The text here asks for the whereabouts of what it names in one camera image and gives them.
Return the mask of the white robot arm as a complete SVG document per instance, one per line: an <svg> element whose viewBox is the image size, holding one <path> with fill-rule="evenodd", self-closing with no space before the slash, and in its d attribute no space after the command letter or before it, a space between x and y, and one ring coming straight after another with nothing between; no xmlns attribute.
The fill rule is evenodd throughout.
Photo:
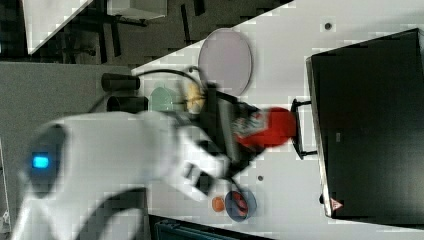
<svg viewBox="0 0 424 240"><path fill-rule="evenodd" d="M144 240L146 190L163 182L202 201L256 149L234 132L261 109L210 92L201 112L123 111L40 126L21 167L11 240Z"/></svg>

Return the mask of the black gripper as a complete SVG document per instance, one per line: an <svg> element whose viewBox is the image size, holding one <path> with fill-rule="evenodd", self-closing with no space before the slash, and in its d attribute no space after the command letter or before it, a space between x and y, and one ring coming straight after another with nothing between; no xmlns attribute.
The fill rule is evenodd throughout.
<svg viewBox="0 0 424 240"><path fill-rule="evenodd" d="M205 92L205 104L199 114L201 128L216 144L221 153L229 158L225 177L233 177L250 165L263 151L263 147L245 147L239 143L233 133L233 122L246 120L259 109L245 102L239 102L234 96L210 87Z"/></svg>

